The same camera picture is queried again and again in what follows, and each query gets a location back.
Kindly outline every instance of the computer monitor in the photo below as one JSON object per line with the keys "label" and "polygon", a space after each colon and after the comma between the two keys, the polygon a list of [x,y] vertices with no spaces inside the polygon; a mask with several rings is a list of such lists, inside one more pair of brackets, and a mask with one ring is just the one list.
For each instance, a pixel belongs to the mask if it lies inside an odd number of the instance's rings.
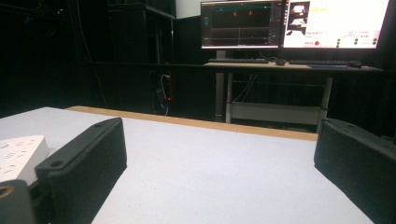
{"label": "computer monitor", "polygon": [[202,2],[202,49],[276,49],[282,12],[282,0]]}
{"label": "computer monitor", "polygon": [[389,0],[286,0],[285,49],[376,49]]}

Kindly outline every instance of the electrical outlet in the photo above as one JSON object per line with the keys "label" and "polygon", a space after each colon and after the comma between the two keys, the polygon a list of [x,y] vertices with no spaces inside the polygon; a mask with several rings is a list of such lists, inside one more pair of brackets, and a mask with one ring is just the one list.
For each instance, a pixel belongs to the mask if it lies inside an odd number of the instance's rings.
{"label": "electrical outlet", "polygon": [[43,135],[0,141],[0,182],[21,179],[28,185],[35,181],[35,167],[49,154]]}

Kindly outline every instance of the table surface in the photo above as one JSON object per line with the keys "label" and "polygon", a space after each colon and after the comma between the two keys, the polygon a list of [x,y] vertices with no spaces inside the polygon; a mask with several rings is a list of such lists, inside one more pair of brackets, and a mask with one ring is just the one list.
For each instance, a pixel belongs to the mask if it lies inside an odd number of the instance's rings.
{"label": "table surface", "polygon": [[[113,117],[102,112],[21,113],[0,119],[0,139],[43,134],[53,153]],[[128,168],[93,223],[372,223],[314,167],[315,140],[119,115]]]}

